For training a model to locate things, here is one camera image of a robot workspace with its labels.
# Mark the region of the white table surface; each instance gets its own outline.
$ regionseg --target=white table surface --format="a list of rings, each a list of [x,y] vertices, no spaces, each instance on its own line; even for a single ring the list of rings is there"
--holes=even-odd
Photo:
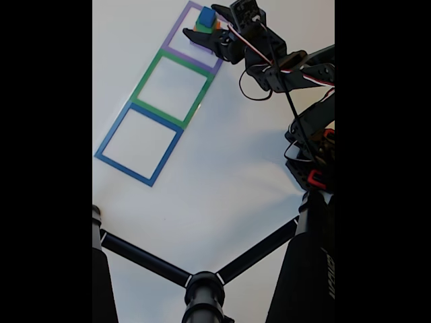
[[[186,3],[93,0],[93,152]],[[334,44],[334,0],[258,4],[288,52]],[[216,272],[298,214],[303,192],[283,156],[293,114],[283,94],[266,102],[243,97],[243,69],[244,62],[223,63],[153,187],[92,158],[92,202],[102,211],[104,229],[190,273]],[[243,84],[251,96],[266,95],[253,79]],[[298,113],[326,91],[292,92]],[[225,286],[226,315],[237,323],[264,323],[286,248]],[[183,288],[105,253],[120,323],[181,321]]]

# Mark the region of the blue square outline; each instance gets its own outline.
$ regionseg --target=blue square outline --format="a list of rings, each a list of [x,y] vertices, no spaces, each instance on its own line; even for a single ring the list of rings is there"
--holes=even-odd
[[[120,126],[124,117],[126,116],[126,114],[128,113],[128,111],[130,109],[132,109],[132,110],[134,110],[134,111],[136,111],[136,112],[138,112],[138,113],[164,125],[165,127],[169,128],[169,129],[172,129],[173,131],[176,132],[173,140],[170,142],[167,150],[165,151],[162,159],[159,161],[159,164],[157,165],[156,169],[154,170],[154,173],[152,174],[151,178],[143,177],[142,175],[139,175],[137,172],[134,172],[133,170],[130,170],[129,168],[127,168],[127,167],[113,161],[109,157],[106,157],[105,155],[103,155],[103,151],[105,150],[106,146],[108,146],[109,141],[114,136],[115,132],[117,131],[118,127]],[[176,144],[178,143],[178,140],[180,139],[182,134],[183,134],[183,130],[179,126],[177,126],[176,124],[173,124],[173,123],[159,117],[157,114],[154,114],[153,112],[150,112],[144,108],[141,108],[137,104],[134,104],[131,101],[128,101],[126,103],[126,105],[124,106],[124,108],[121,110],[121,112],[120,112],[119,116],[117,117],[117,119],[115,120],[114,124],[110,128],[108,134],[103,139],[103,142],[100,144],[99,148],[97,149],[97,152],[94,154],[94,157],[101,160],[102,162],[107,163],[108,165],[112,166],[113,168],[116,168],[116,169],[122,171],[123,173],[133,177],[134,179],[136,179],[140,182],[143,182],[144,184],[147,184],[148,186],[152,187],[154,185],[154,182],[157,180],[157,177],[160,175],[160,172],[162,171],[164,165],[168,161],[170,154],[174,150],[174,148],[175,148]]]

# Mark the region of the green tape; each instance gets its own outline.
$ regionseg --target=green tape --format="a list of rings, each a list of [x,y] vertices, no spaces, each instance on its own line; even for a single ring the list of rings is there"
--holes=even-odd
[[[192,71],[199,73],[207,78],[207,81],[201,88],[201,91],[196,97],[196,100],[193,102],[193,105],[191,106],[189,113],[187,113],[184,120],[179,120],[159,109],[152,106],[151,104],[148,104],[144,101],[141,101],[137,98],[139,93],[141,93],[143,87],[147,83],[148,79],[150,78],[151,74],[153,73],[154,69],[156,68],[157,64],[159,63],[160,59],[162,57],[166,57],[167,59],[170,59],[171,61],[174,61],[175,63],[178,63],[184,67],[187,67],[188,69],[191,69]],[[207,93],[207,90],[209,89],[209,86],[211,85],[212,81],[214,80],[214,75],[211,74],[209,71],[206,71],[205,69],[202,69],[190,62],[184,61],[180,59],[179,57],[171,54],[170,52],[166,52],[163,49],[160,49],[156,56],[154,57],[153,61],[151,62],[150,66],[148,67],[147,71],[143,75],[141,81],[138,83],[137,87],[135,88],[135,91],[133,91],[130,101],[137,104],[141,108],[144,108],[146,110],[149,110],[150,112],[153,112],[154,114],[157,114],[158,116],[161,116],[162,118],[166,119],[167,121],[172,122],[173,124],[176,124],[180,126],[182,129],[186,129],[187,125],[189,124],[190,120],[192,119],[193,115],[196,112],[196,109],[199,107],[200,103],[202,102],[203,97]]]

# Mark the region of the purple square outline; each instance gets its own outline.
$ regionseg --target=purple square outline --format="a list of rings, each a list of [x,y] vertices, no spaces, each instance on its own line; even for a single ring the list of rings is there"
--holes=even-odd
[[[209,71],[211,74],[217,74],[220,66],[222,66],[223,60],[222,59],[218,59],[217,63],[214,65],[214,67],[208,66],[202,62],[199,62],[196,59],[191,58],[190,56],[187,56],[186,54],[183,54],[181,52],[178,52],[177,50],[170,48],[169,47],[169,43],[170,41],[174,38],[174,35],[176,33],[176,31],[180,28],[181,23],[183,22],[183,20],[186,18],[186,15],[189,13],[191,8],[196,8],[198,10],[202,10],[203,6],[202,5],[198,5],[197,3],[194,3],[193,1],[189,1],[183,12],[180,14],[180,16],[178,17],[174,27],[172,27],[171,31],[169,32],[168,37],[166,37],[166,39],[164,40],[162,46],[160,48],[171,52],[172,54],[180,57],[181,59],[184,59],[185,61],[188,61],[202,69],[205,69],[206,71]],[[217,14],[217,19],[222,20],[223,22],[226,22],[226,20]]]

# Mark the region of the tape square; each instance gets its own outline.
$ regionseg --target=tape square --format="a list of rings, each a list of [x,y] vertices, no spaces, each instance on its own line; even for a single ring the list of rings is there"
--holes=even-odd
[[[210,72],[161,49],[130,101],[185,129],[213,79]]]
[[[223,60],[216,57],[213,53],[191,45],[190,40],[183,34],[183,28],[193,29],[202,9],[202,5],[189,1],[168,37],[163,42],[162,48],[215,75]],[[218,14],[217,18],[222,22],[222,26],[225,27],[225,19]]]
[[[153,186],[182,133],[175,124],[128,102],[94,156]]]

